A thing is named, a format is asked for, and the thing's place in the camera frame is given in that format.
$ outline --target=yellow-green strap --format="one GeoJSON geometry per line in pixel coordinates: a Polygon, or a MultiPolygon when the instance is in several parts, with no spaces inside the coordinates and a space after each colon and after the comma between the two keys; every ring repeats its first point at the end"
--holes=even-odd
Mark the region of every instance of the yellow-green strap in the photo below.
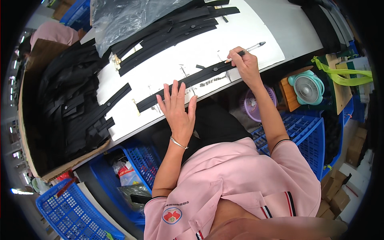
{"type": "Polygon", "coordinates": [[[332,170],[332,167],[330,165],[325,165],[324,166],[324,170],[327,169],[327,168],[329,168],[329,170],[332,170]]]}
{"type": "Polygon", "coordinates": [[[329,66],[322,64],[316,56],[313,57],[311,62],[316,63],[316,66],[319,68],[319,70],[323,70],[324,72],[326,72],[329,77],[339,85],[357,86],[373,81],[371,71],[361,71],[352,69],[331,69],[329,66]],[[361,74],[365,76],[361,78],[344,78],[339,74],[361,74]]]}

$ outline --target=white paper sheet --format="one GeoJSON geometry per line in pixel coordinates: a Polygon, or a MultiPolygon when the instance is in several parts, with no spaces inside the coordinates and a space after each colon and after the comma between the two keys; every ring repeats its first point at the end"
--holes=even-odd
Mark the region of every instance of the white paper sheet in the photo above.
{"type": "MultiPolygon", "coordinates": [[[[106,119],[113,117],[115,122],[109,129],[112,140],[116,141],[163,115],[156,105],[138,116],[132,99],[138,103],[163,89],[164,83],[172,84],[174,79],[180,80],[186,75],[200,71],[201,69],[195,67],[196,64],[211,66],[224,61],[229,50],[236,46],[249,48],[262,41],[266,42],[265,45],[251,51],[258,57],[259,69],[285,59],[267,26],[245,1],[231,0],[230,4],[224,7],[237,7],[240,13],[226,16],[228,23],[223,18],[217,18],[219,23],[217,29],[162,51],[122,77],[112,64],[107,65],[99,73],[100,84],[97,95],[99,104],[105,103],[126,83],[132,88],[106,115],[106,119]]],[[[185,102],[188,103],[194,94],[198,97],[207,95],[239,78],[240,75],[235,68],[205,80],[186,89],[185,102]]]]}

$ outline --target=blue plastic basket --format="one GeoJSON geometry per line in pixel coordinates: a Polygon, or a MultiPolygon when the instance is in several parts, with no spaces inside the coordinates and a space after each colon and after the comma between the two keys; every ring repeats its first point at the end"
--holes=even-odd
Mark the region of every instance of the blue plastic basket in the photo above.
{"type": "MultiPolygon", "coordinates": [[[[147,187],[148,191],[152,193],[153,182],[160,166],[160,158],[154,147],[145,146],[138,141],[130,140],[124,143],[123,146],[116,146],[108,150],[108,152],[117,149],[121,149],[124,152],[143,184],[147,187]]],[[[99,155],[92,159],[90,166],[94,176],[98,179],[99,184],[112,202],[128,219],[143,229],[145,217],[139,212],[132,211],[117,189],[117,187],[121,186],[120,180],[116,177],[112,166],[108,165],[105,161],[104,155],[99,155]]]]}
{"type": "Polygon", "coordinates": [[[344,121],[343,121],[343,126],[345,126],[350,118],[352,118],[353,114],[353,98],[350,99],[350,101],[347,103],[347,105],[343,109],[343,116],[344,116],[344,121]]]}
{"type": "Polygon", "coordinates": [[[340,133],[341,137],[340,137],[339,151],[337,155],[333,158],[332,162],[324,166],[323,175],[321,179],[323,179],[323,177],[332,169],[333,165],[336,163],[336,161],[339,159],[341,155],[341,150],[343,147],[344,126],[350,119],[349,114],[352,115],[353,111],[354,111],[353,98],[351,98],[350,101],[347,103],[347,105],[339,114],[339,123],[341,124],[341,133],[340,133]]]}
{"type": "Polygon", "coordinates": [[[77,0],[71,8],[61,18],[60,23],[69,26],[76,31],[83,28],[89,31],[92,27],[89,25],[90,19],[90,0],[77,0]]]}
{"type": "Polygon", "coordinates": [[[37,208],[58,235],[68,240],[108,240],[107,233],[110,233],[114,239],[124,239],[124,235],[96,210],[76,183],[71,184],[59,198],[55,197],[69,181],[61,181],[36,199],[37,208]]]}
{"type": "Polygon", "coordinates": [[[133,211],[117,189],[121,187],[120,179],[116,176],[112,166],[104,159],[104,155],[96,156],[90,161],[89,165],[100,186],[120,212],[135,224],[144,224],[145,217],[141,213],[133,211]]]}
{"type": "MultiPolygon", "coordinates": [[[[298,114],[283,114],[281,118],[288,136],[299,147],[301,154],[320,180],[325,154],[324,120],[298,114]]],[[[251,134],[259,153],[270,156],[264,129],[260,127],[251,134]]]]}

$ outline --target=pink shirt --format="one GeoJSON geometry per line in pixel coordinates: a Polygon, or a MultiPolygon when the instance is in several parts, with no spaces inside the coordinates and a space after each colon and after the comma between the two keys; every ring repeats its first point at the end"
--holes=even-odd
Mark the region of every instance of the pink shirt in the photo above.
{"type": "Polygon", "coordinates": [[[203,147],[181,168],[168,197],[144,208],[145,240],[196,240],[211,229],[219,199],[237,203],[254,216],[315,217],[320,182],[296,144],[278,143],[271,157],[259,155],[249,137],[203,147]]]}
{"type": "Polygon", "coordinates": [[[72,45],[79,40],[79,35],[75,29],[64,24],[45,22],[31,36],[31,51],[38,38],[72,45]]]}

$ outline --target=woman's right hand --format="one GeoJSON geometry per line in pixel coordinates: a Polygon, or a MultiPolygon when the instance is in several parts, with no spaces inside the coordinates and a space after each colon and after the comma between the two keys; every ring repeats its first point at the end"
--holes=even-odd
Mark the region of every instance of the woman's right hand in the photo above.
{"type": "Polygon", "coordinates": [[[261,83],[261,77],[259,67],[257,63],[257,57],[245,51],[243,56],[237,54],[245,49],[242,47],[236,47],[229,51],[228,59],[232,58],[232,66],[236,66],[241,78],[248,85],[249,88],[256,87],[257,83],[261,83]]]}

